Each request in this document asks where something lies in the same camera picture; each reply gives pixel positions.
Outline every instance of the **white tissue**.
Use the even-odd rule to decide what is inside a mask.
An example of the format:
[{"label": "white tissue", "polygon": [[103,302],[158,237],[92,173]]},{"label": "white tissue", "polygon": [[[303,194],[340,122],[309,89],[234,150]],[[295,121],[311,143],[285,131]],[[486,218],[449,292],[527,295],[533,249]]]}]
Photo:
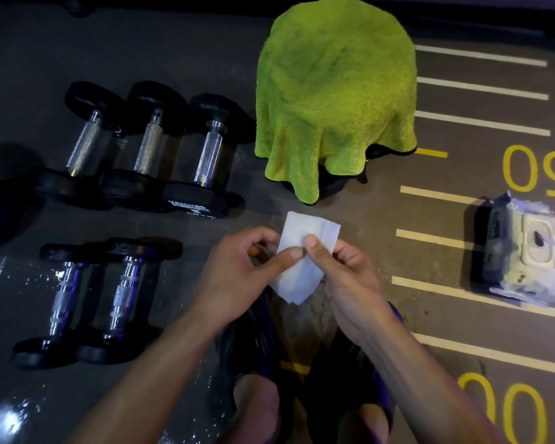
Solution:
[{"label": "white tissue", "polygon": [[[340,224],[318,216],[288,212],[277,251],[291,246],[302,246],[304,237],[314,234],[332,253],[340,229]],[[308,256],[304,256],[296,265],[276,277],[270,285],[281,298],[300,305],[314,293],[323,275],[323,271],[318,269]]]}]

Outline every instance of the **green towel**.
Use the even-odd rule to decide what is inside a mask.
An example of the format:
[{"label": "green towel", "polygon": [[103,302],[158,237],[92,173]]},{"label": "green towel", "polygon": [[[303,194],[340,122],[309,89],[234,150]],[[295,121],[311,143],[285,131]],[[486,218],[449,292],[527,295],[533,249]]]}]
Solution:
[{"label": "green towel", "polygon": [[372,143],[417,145],[415,48],[399,22],[359,0],[321,0],[273,23],[257,65],[255,154],[265,176],[318,200],[318,164],[359,174]]}]

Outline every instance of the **gym floor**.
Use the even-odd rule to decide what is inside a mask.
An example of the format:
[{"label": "gym floor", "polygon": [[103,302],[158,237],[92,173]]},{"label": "gym floor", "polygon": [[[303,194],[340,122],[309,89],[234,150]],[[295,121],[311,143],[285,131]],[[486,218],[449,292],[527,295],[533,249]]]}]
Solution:
[{"label": "gym floor", "polygon": [[[271,24],[270,18],[122,9],[77,19],[55,5],[0,5],[0,153],[62,168],[81,127],[63,104],[76,80],[124,97],[134,82],[155,80],[185,98],[222,94],[254,115],[257,57]],[[512,442],[555,442],[555,306],[491,298],[471,277],[488,212],[481,199],[510,189],[555,211],[555,39],[535,30],[428,21],[408,32],[419,45],[421,150],[369,162],[367,185],[352,180],[338,195],[305,206],[264,178],[265,162],[249,144],[227,159],[228,189],[246,201],[227,219],[47,202],[0,247],[0,444],[59,442],[130,365],[39,372],[9,365],[14,343],[44,333],[57,278],[52,265],[37,259],[43,244],[112,236],[180,240],[183,256],[148,270],[157,284],[140,292],[153,298],[150,323],[166,327],[185,311],[216,241],[249,225],[280,230],[289,210],[341,224],[341,238],[373,259],[407,327]],[[163,177],[189,178],[201,144],[196,135],[166,141]],[[132,138],[117,166],[128,167],[138,145]],[[102,293],[96,321],[106,316],[119,269],[108,268],[101,282],[94,272],[85,277],[83,291]],[[329,306],[315,295],[301,306],[276,301],[274,312],[296,363],[289,367],[303,380],[320,341],[333,335]],[[222,431],[231,412],[217,369],[211,346],[160,443],[210,443]],[[300,403],[296,411],[290,442],[308,443]],[[390,442],[414,442],[399,414]]]}]

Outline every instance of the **black shoe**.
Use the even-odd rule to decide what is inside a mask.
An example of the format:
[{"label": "black shoe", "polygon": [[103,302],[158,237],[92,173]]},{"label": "black shoe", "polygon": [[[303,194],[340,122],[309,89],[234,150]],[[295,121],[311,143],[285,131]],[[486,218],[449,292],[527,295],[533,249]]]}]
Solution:
[{"label": "black shoe", "polygon": [[280,367],[280,361],[288,358],[273,325],[266,292],[222,330],[216,338],[216,348],[235,410],[232,392],[243,375],[257,374],[277,385],[281,422],[276,442],[286,442],[294,425],[294,389]]},{"label": "black shoe", "polygon": [[[401,322],[399,311],[391,308]],[[392,427],[395,401],[364,351],[337,330],[329,349],[321,345],[304,381],[306,423],[315,444],[334,444],[341,416],[362,404],[382,407]]]}]

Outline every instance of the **floor marking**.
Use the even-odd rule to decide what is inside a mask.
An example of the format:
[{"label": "floor marking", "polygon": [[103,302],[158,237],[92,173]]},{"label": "floor marking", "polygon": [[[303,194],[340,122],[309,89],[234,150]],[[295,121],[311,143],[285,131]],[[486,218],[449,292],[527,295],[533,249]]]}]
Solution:
[{"label": "floor marking", "polygon": [[546,67],[547,61],[540,59],[528,59],[525,57],[506,56],[504,54],[491,54],[488,52],[456,50],[454,48],[429,47],[427,45],[416,45],[417,51],[437,52],[451,54],[453,56],[474,57],[475,59],[488,59],[492,61],[511,62],[512,64],[532,65],[535,67]]},{"label": "floor marking", "polygon": [[455,240],[454,238],[438,237],[437,235],[420,234],[410,230],[397,229],[397,237],[409,238],[410,240],[425,241],[426,243],[434,243],[435,245],[457,247],[468,251],[485,251],[485,246],[476,245],[468,241]]},{"label": "floor marking", "polygon": [[415,154],[423,154],[424,156],[432,156],[432,157],[448,157],[448,153],[445,151],[436,151],[436,150],[429,150],[426,148],[418,148],[415,150]]},{"label": "floor marking", "polygon": [[434,79],[429,77],[417,77],[417,82],[422,84],[432,84],[435,86],[464,88],[466,90],[476,90],[477,92],[499,93],[500,95],[520,96],[522,98],[549,100],[547,93],[526,92],[524,90],[514,90],[512,88],[502,88],[493,86],[482,86],[479,84],[469,84],[466,82],[446,81],[445,79]]},{"label": "floor marking", "polygon": [[450,121],[451,123],[470,124],[472,126],[482,126],[484,128],[502,129],[504,131],[514,131],[517,133],[542,135],[550,137],[551,131],[548,129],[529,128],[510,123],[498,123],[496,121],[479,120],[476,118],[456,117],[455,115],[444,115],[444,113],[415,111],[415,116],[419,118],[429,118],[432,120]]},{"label": "floor marking", "polygon": [[443,201],[460,202],[462,204],[483,205],[486,199],[470,198],[468,196],[452,195],[444,192],[434,192],[433,190],[424,190],[423,188],[408,187],[401,185],[401,193],[408,195],[425,196],[426,198],[442,199]]},{"label": "floor marking", "polygon": [[280,361],[279,365],[282,369],[286,369],[287,371],[297,372],[303,375],[306,375],[309,372],[311,372],[310,366],[299,365],[298,363]]},{"label": "floor marking", "polygon": [[414,281],[412,279],[406,279],[405,277],[392,276],[391,283],[393,285],[414,288],[415,290],[428,291],[430,293],[436,294],[444,294],[446,296],[466,299],[468,301],[483,302],[484,304],[490,304],[492,306],[504,306],[506,308],[528,311],[529,313],[538,313],[540,315],[546,315],[555,318],[555,308],[553,307],[544,308],[542,306],[527,304],[526,302],[521,302],[520,305],[509,304],[508,302],[502,301],[491,295],[476,294],[472,293],[471,291],[463,290],[461,288],[452,288],[444,285],[436,285],[435,283]]},{"label": "floor marking", "polygon": [[513,365],[526,366],[527,368],[539,369],[541,371],[554,372],[555,363],[545,360],[538,360],[536,358],[525,357],[513,353],[502,351],[495,351],[487,349],[486,347],[472,346],[471,344],[459,343],[457,341],[444,340],[434,336],[422,335],[420,333],[412,334],[420,343],[426,346],[439,347],[440,349],[447,349],[448,351],[456,351],[468,353],[477,357],[490,358],[505,363],[512,363]]}]

